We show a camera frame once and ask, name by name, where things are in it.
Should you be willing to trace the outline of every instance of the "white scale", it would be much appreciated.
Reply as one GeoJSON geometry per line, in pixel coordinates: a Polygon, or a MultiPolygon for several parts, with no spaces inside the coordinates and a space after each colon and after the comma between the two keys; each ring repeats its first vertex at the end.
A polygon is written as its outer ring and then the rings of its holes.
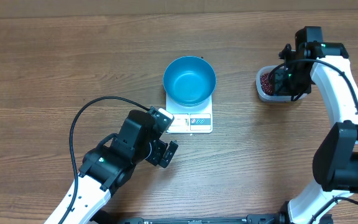
{"type": "Polygon", "coordinates": [[[168,133],[211,133],[212,96],[197,106],[182,106],[167,95],[167,111],[175,118],[168,133]]]}

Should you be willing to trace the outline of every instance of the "blue bowl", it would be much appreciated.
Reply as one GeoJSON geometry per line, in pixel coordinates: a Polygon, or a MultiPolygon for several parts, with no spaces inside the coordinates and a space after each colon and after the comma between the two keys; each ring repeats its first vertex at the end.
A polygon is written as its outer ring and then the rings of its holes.
{"type": "Polygon", "coordinates": [[[165,70],[164,89],[182,106],[200,105],[215,90],[216,75],[205,60],[185,56],[174,60],[165,70]]]}

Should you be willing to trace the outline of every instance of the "red beans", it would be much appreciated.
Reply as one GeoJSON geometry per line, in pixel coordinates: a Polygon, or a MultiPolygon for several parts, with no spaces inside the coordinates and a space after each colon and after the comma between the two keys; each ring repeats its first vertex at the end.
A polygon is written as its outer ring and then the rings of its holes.
{"type": "Polygon", "coordinates": [[[274,94],[274,85],[270,84],[267,78],[269,77],[268,73],[265,73],[260,76],[260,84],[262,84],[262,90],[264,93],[273,96],[274,94]]]}

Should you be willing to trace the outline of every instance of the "wall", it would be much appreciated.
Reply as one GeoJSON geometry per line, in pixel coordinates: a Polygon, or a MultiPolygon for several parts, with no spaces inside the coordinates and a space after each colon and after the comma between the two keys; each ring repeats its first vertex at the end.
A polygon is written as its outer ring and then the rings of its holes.
{"type": "Polygon", "coordinates": [[[0,0],[0,18],[358,9],[358,0],[0,0]]]}

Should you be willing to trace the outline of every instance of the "wooden table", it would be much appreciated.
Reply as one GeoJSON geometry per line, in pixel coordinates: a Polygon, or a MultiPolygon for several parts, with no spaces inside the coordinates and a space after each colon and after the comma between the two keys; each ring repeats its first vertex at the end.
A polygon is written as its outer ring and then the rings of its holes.
{"type": "MultiPolygon", "coordinates": [[[[86,102],[117,95],[164,107],[164,70],[184,55],[216,71],[213,133],[163,135],[180,145],[169,167],[142,162],[104,209],[144,218],[276,212],[313,178],[330,127],[315,86],[297,103],[265,104],[255,74],[281,63],[278,52],[304,26],[344,43],[358,84],[358,11],[0,20],[0,223],[43,223],[60,203],[73,180],[69,128],[86,102]]],[[[78,165],[131,109],[104,101],[85,111],[78,165]]],[[[358,223],[358,206],[341,202],[331,213],[358,223]]]]}

